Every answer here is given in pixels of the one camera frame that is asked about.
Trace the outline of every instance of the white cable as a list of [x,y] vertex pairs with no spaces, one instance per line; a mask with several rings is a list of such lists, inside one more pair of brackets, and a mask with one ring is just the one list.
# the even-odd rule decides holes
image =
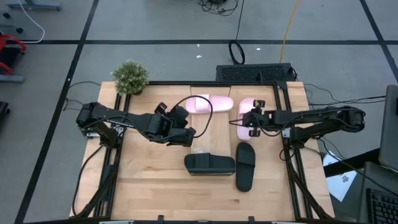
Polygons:
[[45,35],[45,31],[44,31],[43,27],[41,27],[40,25],[38,25],[38,23],[37,23],[36,21],[34,21],[34,20],[26,13],[26,11],[25,11],[25,9],[24,9],[24,6],[23,6],[22,3],[21,3],[21,0],[18,0],[18,2],[19,2],[19,5],[21,5],[21,8],[22,8],[22,10],[24,11],[25,15],[26,15],[34,24],[36,24],[40,29],[42,29],[42,31],[43,31],[43,35],[42,35],[42,38],[40,38],[40,40],[38,40],[38,41],[21,41],[21,42],[24,43],[24,44],[37,44],[37,43],[40,43],[40,42],[43,40],[44,35]]

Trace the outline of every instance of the white paper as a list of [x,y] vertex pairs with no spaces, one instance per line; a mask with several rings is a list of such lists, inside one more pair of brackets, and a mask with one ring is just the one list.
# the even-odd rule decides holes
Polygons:
[[[337,161],[337,159],[331,157],[330,155],[326,155],[325,158],[323,158],[323,166],[325,167],[329,164],[334,164]],[[328,182],[329,193],[337,198],[337,200],[342,202],[349,187],[353,183],[355,176],[355,171],[349,171],[340,175],[326,178],[326,181]]]

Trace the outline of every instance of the yellow cable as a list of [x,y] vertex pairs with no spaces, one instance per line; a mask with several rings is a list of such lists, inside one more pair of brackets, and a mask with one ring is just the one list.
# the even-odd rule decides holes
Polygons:
[[280,52],[279,63],[282,63],[282,59],[284,57],[286,37],[287,37],[287,34],[289,33],[289,28],[292,25],[294,14],[296,14],[296,9],[297,9],[297,6],[299,6],[299,2],[300,2],[300,0],[296,0],[296,5],[294,6],[292,16],[290,17],[289,24],[287,25],[287,28],[286,28],[286,33],[285,33],[285,37],[284,37],[284,43],[282,44],[282,51]]

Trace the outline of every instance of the red chair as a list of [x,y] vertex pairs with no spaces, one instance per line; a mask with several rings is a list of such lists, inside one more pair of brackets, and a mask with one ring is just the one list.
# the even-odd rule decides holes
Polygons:
[[0,35],[0,82],[24,82],[24,77],[14,75],[12,68],[20,54],[25,54],[25,50],[25,44],[17,38],[6,34]]

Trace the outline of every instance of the black floor line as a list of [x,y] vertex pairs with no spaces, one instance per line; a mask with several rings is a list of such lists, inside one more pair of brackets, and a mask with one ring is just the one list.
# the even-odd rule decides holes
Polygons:
[[83,33],[81,34],[78,46],[76,48],[75,56],[73,56],[72,62],[70,64],[68,75],[63,84],[62,91],[61,91],[60,97],[58,99],[57,106],[55,107],[55,111],[52,116],[49,129],[47,130],[47,134],[45,135],[43,146],[40,150],[39,157],[37,158],[36,165],[34,167],[32,176],[30,177],[30,181],[28,183],[24,198],[22,199],[22,202],[19,207],[18,214],[17,214],[17,217],[16,217],[14,223],[17,223],[17,224],[23,223],[26,213],[27,213],[27,210],[29,209],[29,204],[30,204],[30,201],[32,200],[32,196],[35,191],[37,181],[39,180],[39,177],[40,177],[40,172],[42,171],[45,158],[49,151],[51,140],[53,138],[55,128],[57,127],[57,123],[58,123],[59,117],[61,115],[62,106],[63,106],[65,98],[68,94],[68,89],[69,89],[70,83],[72,81],[73,74],[75,73],[76,66],[79,61],[81,51],[83,50],[84,41],[87,38],[88,30],[90,29],[91,22],[93,21],[93,17],[94,17],[94,14],[95,14],[95,11],[96,11],[96,8],[98,5],[98,1],[99,0],[94,0],[93,5],[91,6],[90,13],[88,14],[88,18],[87,18],[85,27],[83,29]]
[[395,63],[395,60],[392,57],[390,50],[388,49],[388,46],[387,46],[386,42],[384,41],[383,36],[381,35],[379,28],[377,27],[376,21],[374,20],[372,13],[369,10],[368,4],[366,4],[365,0],[359,0],[359,1],[361,2],[363,10],[365,11],[366,17],[368,17],[369,23],[372,26],[373,32],[376,35],[377,40],[380,41],[381,49],[384,53],[384,56],[386,56],[386,59],[388,61],[388,64],[390,65],[391,71],[394,74],[396,80],[398,81],[397,64]]
[[[84,44],[98,45],[169,45],[169,44],[229,44],[230,40],[85,40]],[[280,45],[283,40],[238,40],[240,44]],[[286,40],[287,45],[398,45],[398,40]],[[43,40],[45,44],[79,44],[79,40]]]

